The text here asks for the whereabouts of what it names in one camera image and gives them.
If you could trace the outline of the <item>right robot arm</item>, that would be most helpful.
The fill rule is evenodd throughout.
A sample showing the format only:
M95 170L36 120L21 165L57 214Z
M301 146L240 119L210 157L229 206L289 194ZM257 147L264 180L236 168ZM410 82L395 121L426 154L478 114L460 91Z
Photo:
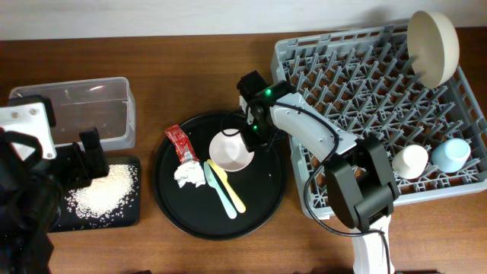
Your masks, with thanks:
M238 135L248 151L274 142L277 133L296 138L319 162L329 205L349 231L356 273L393 273L388 228L399 187L381 141L360 139L311 107L285 80L267 84L253 71L237 83L246 123Z

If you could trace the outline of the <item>cream shallow bowl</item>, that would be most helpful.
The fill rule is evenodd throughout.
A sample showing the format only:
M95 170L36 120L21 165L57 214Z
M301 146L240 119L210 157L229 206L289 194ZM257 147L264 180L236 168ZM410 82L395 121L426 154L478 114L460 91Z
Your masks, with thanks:
M417 11L407 27L408 53L414 73L426 88L449 80L460 59L460 43L451 20L436 11Z

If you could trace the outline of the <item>rice grains pile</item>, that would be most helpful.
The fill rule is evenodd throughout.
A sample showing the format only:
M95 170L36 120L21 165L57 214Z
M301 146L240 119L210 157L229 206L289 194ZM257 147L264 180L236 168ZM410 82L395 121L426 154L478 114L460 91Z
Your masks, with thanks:
M132 207L138 189L138 167L134 164L111 164L106 177L94 179L85 188L69 190L65 198L68 212L80 219L102 222L123 217L125 208Z

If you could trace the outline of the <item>light blue cup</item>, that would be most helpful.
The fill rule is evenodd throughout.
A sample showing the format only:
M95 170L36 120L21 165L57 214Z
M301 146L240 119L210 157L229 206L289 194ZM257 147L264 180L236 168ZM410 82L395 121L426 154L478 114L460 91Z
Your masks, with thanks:
M470 156L471 148L463 139L450 139L439 145L431 155L433 165L445 173L459 171Z

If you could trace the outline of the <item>pink bowl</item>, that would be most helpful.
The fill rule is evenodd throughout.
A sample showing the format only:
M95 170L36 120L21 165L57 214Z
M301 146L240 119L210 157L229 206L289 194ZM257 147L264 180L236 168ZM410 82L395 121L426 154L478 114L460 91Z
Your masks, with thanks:
M220 168L237 172L247 167L253 160L254 153L248 152L237 129L225 129L210 141L209 156Z

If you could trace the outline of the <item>white cup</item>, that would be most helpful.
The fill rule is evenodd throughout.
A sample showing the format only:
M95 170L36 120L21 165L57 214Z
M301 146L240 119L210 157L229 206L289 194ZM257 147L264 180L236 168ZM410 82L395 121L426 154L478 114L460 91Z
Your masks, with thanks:
M393 170L402 178L419 177L428 163L428 152L420 145L408 145L392 161Z

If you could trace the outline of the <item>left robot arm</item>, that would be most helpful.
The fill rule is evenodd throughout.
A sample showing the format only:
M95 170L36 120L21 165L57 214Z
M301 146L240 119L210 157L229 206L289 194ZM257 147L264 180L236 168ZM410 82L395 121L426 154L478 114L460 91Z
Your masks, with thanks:
M47 234L59 219L63 196L108 175L97 129L80 138L80 144L58 147L56 158L46 160L37 138L1 132L3 273L48 273L53 244Z

